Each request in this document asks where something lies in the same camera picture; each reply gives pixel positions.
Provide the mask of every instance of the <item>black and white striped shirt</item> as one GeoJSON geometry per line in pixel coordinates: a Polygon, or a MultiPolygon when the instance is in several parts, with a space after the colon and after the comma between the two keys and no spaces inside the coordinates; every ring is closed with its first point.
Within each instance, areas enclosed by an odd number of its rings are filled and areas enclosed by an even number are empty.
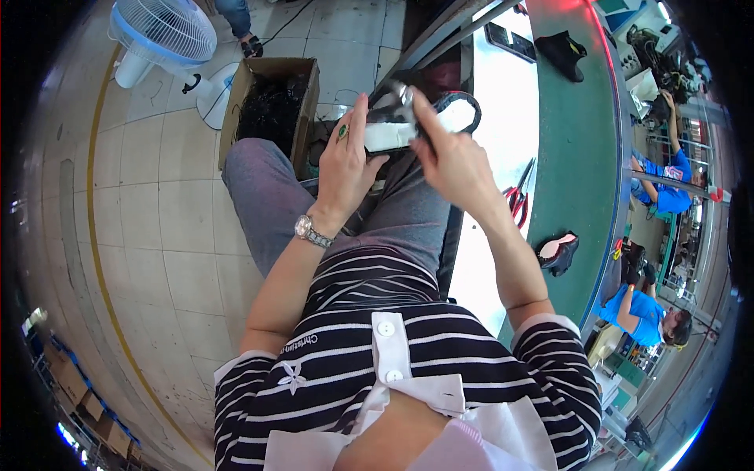
{"type": "Polygon", "coordinates": [[[594,376],[570,320],[528,319],[511,354],[474,315],[441,302],[431,274],[384,247],[323,261],[280,355],[246,352],[215,380],[215,463],[223,470],[261,469],[285,432],[356,436],[388,388],[422,396],[548,471],[583,466],[600,424],[594,376]],[[455,387],[458,399],[418,387],[455,387]]]}

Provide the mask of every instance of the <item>woman's left hand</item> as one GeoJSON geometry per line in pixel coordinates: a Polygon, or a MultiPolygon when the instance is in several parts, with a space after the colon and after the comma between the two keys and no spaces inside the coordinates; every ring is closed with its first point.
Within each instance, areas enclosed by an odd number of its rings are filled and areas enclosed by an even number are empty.
{"type": "Polygon", "coordinates": [[[320,157],[319,196],[308,214],[317,232],[327,237],[338,234],[374,184],[377,171],[388,161],[387,155],[366,161],[364,129],[368,102],[365,93],[359,95],[354,109],[338,121],[320,157]],[[348,132],[339,139],[344,125],[348,126],[348,132]]]}

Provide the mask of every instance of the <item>green workbench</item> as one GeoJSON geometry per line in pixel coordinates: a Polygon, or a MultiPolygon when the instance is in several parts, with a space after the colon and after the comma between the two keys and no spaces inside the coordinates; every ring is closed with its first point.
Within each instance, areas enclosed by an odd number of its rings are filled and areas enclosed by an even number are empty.
{"type": "MultiPolygon", "coordinates": [[[[567,29],[587,50],[578,62],[584,73],[580,84],[563,77],[545,58],[538,61],[539,158],[527,237],[537,248],[542,240],[565,231],[579,236],[568,272],[558,278],[546,273],[545,280],[555,311],[580,326],[594,309],[616,221],[627,211],[627,188],[619,191],[625,180],[619,163],[621,126],[625,130],[626,124],[616,111],[611,65],[589,4],[527,0],[526,7],[535,38],[567,29]],[[618,211],[620,205],[624,211],[618,211]]],[[[624,220],[617,225],[622,233],[624,220]]],[[[498,339],[509,345],[512,338],[506,318],[498,339]]]]}

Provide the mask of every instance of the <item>silver wristwatch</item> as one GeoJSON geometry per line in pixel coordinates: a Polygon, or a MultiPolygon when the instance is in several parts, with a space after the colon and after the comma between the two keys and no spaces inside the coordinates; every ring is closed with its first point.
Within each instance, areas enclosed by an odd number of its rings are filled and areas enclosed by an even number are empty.
{"type": "Polygon", "coordinates": [[[296,231],[297,236],[301,237],[304,240],[308,240],[309,242],[313,243],[314,245],[320,246],[323,249],[327,249],[333,244],[333,242],[335,242],[334,239],[325,237],[319,232],[315,231],[312,227],[311,216],[308,216],[306,214],[299,216],[299,219],[296,221],[296,225],[293,228],[296,231]]]}

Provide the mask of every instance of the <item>worker in blue shirt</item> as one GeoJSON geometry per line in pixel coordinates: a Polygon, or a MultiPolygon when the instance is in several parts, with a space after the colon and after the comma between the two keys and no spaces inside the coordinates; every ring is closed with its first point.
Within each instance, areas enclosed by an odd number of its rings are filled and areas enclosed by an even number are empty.
{"type": "MultiPolygon", "coordinates": [[[[678,141],[678,124],[676,123],[676,106],[673,103],[673,96],[667,90],[660,90],[660,93],[670,107],[670,118],[667,121],[667,133],[670,138],[670,147],[673,150],[670,165],[662,167],[654,164],[641,155],[639,151],[633,149],[631,168],[639,172],[665,176],[706,188],[706,174],[691,171],[691,165],[689,165],[688,159],[681,149],[681,143],[678,141]]],[[[647,206],[655,205],[658,213],[683,213],[690,207],[693,198],[685,190],[640,179],[631,179],[631,194],[647,206]]]]}
{"type": "Polygon", "coordinates": [[[691,314],[685,309],[666,313],[654,299],[654,271],[645,270],[645,274],[651,283],[647,294],[635,290],[633,284],[624,283],[599,310],[599,317],[628,332],[639,345],[652,347],[661,342],[677,347],[686,345],[691,336],[691,314]]]}

